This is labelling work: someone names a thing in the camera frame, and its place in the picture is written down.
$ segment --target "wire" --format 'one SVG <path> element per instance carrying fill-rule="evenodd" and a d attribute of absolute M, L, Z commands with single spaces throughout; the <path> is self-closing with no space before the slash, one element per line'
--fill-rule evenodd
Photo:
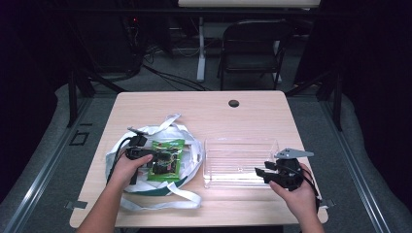
<path fill-rule="evenodd" d="M 185 49 L 181 49 L 181 48 L 179 48 L 179 47 L 177 47 L 177 46 L 175 46 L 175 48 L 176 48 L 176 50 L 177 50 L 182 56 L 185 56 L 185 57 L 194 56 L 194 55 L 198 54 L 199 51 L 200 51 L 200 48 L 190 48 L 190 49 L 185 48 Z M 195 50 L 195 52 L 193 52 L 192 54 L 185 54 L 185 53 L 182 52 L 182 50 Z"/>
<path fill-rule="evenodd" d="M 179 89 L 177 86 L 175 86 L 174 84 L 172 84 L 172 82 L 173 82 L 173 83 L 179 83 L 179 84 L 185 85 L 185 86 L 187 86 L 187 87 L 189 87 L 189 88 L 192 88 L 192 89 L 194 89 L 194 90 L 200 90 L 200 91 L 210 90 L 209 88 L 201 85 L 200 83 L 196 83 L 196 82 L 194 82 L 194 81 L 191 81 L 191 80 L 188 80 L 188 79 L 185 79 L 185 78 L 176 76 L 176 75 L 167 74 L 167 73 L 163 73 L 163 72 L 157 71 L 157 70 L 155 70 L 154 68 L 149 67 L 149 66 L 147 66 L 147 65 L 145 65 L 145 64 L 143 64 L 143 67 L 146 68 L 148 71 L 154 73 L 155 75 L 158 75 L 158 76 L 160 76 L 161 78 L 163 78 L 167 83 L 169 83 L 172 87 L 176 88 L 177 90 L 182 91 L 182 90 Z"/>
<path fill-rule="evenodd" d="M 199 33 L 199 29 L 197 28 L 196 23 L 194 23 L 193 18 L 190 18 L 191 24 L 193 25 L 194 29 L 197 31 L 197 33 Z"/>
<path fill-rule="evenodd" d="M 124 152 L 123 152 L 121 155 L 119 155 L 121 146 L 122 146 L 126 141 L 129 141 L 129 140 L 131 140 L 131 139 L 132 139 L 131 137 L 125 138 L 125 139 L 123 139 L 123 141 L 121 141 L 121 143 L 119 144 L 119 147 L 118 147 L 118 149 L 116 150 L 116 153 L 115 153 L 115 159 L 113 160 L 112 168 L 110 169 L 109 176 L 107 177 L 107 182 L 106 182 L 106 184 L 109 182 L 110 178 L 112 177 L 113 171 L 115 171 L 116 164 L 118 163 L 118 161 L 119 161 L 119 159 L 121 158 L 121 156 L 124 154 Z"/>

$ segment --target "black chair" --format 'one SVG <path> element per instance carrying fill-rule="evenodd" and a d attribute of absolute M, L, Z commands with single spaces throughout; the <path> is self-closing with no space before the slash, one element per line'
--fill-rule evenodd
<path fill-rule="evenodd" d="M 285 21 L 242 20 L 228 26 L 223 33 L 218 78 L 221 90 L 224 72 L 227 73 L 276 73 L 276 89 L 282 60 L 294 28 Z"/>

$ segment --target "black cable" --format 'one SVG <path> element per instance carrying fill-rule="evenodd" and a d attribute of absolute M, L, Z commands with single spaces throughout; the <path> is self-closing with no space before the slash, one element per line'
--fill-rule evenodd
<path fill-rule="evenodd" d="M 187 86 L 187 87 L 190 87 L 190 88 L 192 88 L 192 89 L 194 89 L 194 90 L 201 90 L 201 91 L 210 90 L 209 88 L 207 88 L 207 87 L 205 87 L 205 86 L 203 86 L 203 85 L 201 85 L 201 84 L 199 84 L 199 83 L 196 83 L 196 82 L 194 82 L 194 81 L 190 81 L 190 80 L 188 80 L 188 79 L 185 79 L 185 78 L 182 78 L 182 77 L 179 77 L 179 76 L 176 76 L 176 75 L 167 74 L 167 73 L 163 73 L 163 72 L 157 71 L 157 70 L 155 70 L 154 68 L 151 68 L 151 67 L 149 67 L 149 66 L 147 66 L 147 65 L 145 65 L 145 64 L 143 64 L 143 67 L 146 68 L 148 71 L 154 73 L 155 75 L 158 75 L 158 76 L 160 76 L 161 78 L 163 78 L 165 81 L 167 81 L 171 86 L 173 86 L 173 87 L 176 88 L 177 90 L 181 90 L 181 89 L 179 89 L 178 87 L 174 86 L 174 85 L 173 85 L 172 83 L 170 83 L 170 82 L 179 83 L 179 84 L 185 85 L 185 86 Z"/>
<path fill-rule="evenodd" d="M 110 178 L 112 177 L 113 171 L 115 171 L 116 164 L 118 163 L 119 159 L 120 159 L 121 156 L 123 155 L 123 153 L 122 153 L 121 155 L 119 155 L 121 146 L 124 144 L 124 142 L 126 142 L 126 141 L 128 141 L 128 140 L 130 140 L 130 139 L 132 139 L 132 138 L 130 138 L 130 137 L 125 138 L 125 139 L 123 139 L 123 141 L 121 141 L 121 143 L 119 144 L 119 147 L 118 147 L 118 149 L 116 150 L 116 153 L 115 153 L 115 159 L 113 160 L 112 168 L 110 169 L 109 176 L 107 177 L 107 182 L 106 182 L 106 184 L 109 182 Z"/>

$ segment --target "hand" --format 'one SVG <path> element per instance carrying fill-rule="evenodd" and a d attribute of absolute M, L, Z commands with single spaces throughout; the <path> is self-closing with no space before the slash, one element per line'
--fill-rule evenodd
<path fill-rule="evenodd" d="M 311 173 L 309 168 L 300 163 L 302 169 Z M 311 181 L 311 176 L 306 172 L 303 172 L 304 176 Z M 269 183 L 270 187 L 275 191 L 280 197 L 282 197 L 291 210 L 292 214 L 296 216 L 299 223 L 302 222 L 315 222 L 318 223 L 318 215 L 315 203 L 315 193 L 312 186 L 307 182 L 303 181 L 302 185 L 295 189 L 294 191 L 287 191 L 280 185 L 274 182 Z"/>
<path fill-rule="evenodd" d="M 141 158 L 130 160 L 126 156 L 122 155 L 116 164 L 115 171 L 110 178 L 109 183 L 117 183 L 122 189 L 125 189 L 129 183 L 131 177 L 133 177 L 136 170 L 143 164 L 151 161 L 153 156 L 148 154 Z"/>

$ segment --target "gray carpet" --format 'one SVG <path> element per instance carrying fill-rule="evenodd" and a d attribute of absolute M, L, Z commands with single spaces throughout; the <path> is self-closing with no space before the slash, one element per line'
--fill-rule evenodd
<path fill-rule="evenodd" d="M 295 67 L 298 64 L 304 42 L 295 40 L 288 50 L 285 66 L 282 71 L 282 84 L 279 89 L 286 91 L 292 88 Z M 216 90 L 219 80 L 216 79 L 218 58 L 216 51 L 208 50 L 206 63 L 206 81 L 204 86 Z M 172 59 L 163 53 L 148 57 L 146 64 L 157 70 L 182 76 L 195 81 L 197 71 L 197 54 L 182 56 L 176 52 Z M 130 91 L 165 91 L 189 90 L 184 86 L 172 86 L 162 78 L 146 69 L 134 78 L 116 82 Z M 255 78 L 252 82 L 240 79 L 237 82 L 227 79 L 228 89 L 270 89 L 270 77 Z M 39 198 L 33 200 L 32 209 L 25 218 L 19 218 L 17 231 L 21 232 L 72 232 L 69 218 L 72 211 L 65 209 L 67 201 L 75 201 L 82 188 L 88 166 L 99 143 L 101 133 L 112 109 L 116 94 L 100 83 L 93 83 L 97 94 L 93 99 L 80 96 L 81 114 L 71 129 L 65 126 L 68 122 L 67 86 L 63 86 L 56 94 L 59 104 L 51 125 L 41 144 L 17 181 L 14 189 L 0 206 L 1 230 L 11 227 L 10 220 L 16 217 L 18 207 L 23 201 L 30 186 L 36 182 L 44 164 L 55 154 L 60 157 L 55 161 L 55 170 L 51 178 L 45 182 L 45 189 Z M 362 200 L 359 188 L 354 183 L 345 160 L 346 151 L 336 137 L 334 125 L 330 123 L 328 103 L 318 102 L 314 97 L 317 87 L 313 86 L 296 97 L 289 98 L 292 114 L 304 147 L 315 153 L 309 160 L 316 174 L 318 186 L 325 199 L 333 199 L 336 206 L 328 210 L 329 220 L 325 224 L 326 232 L 387 232 L 379 231 L 372 221 Z M 343 136 L 351 152 L 356 157 L 360 169 L 376 198 L 376 204 L 392 232 L 412 232 L 412 216 L 389 191 L 384 180 L 371 165 L 362 145 L 361 131 L 355 117 L 353 106 L 347 98 L 342 106 Z M 299 232 L 297 225 L 284 228 L 285 233 Z"/>

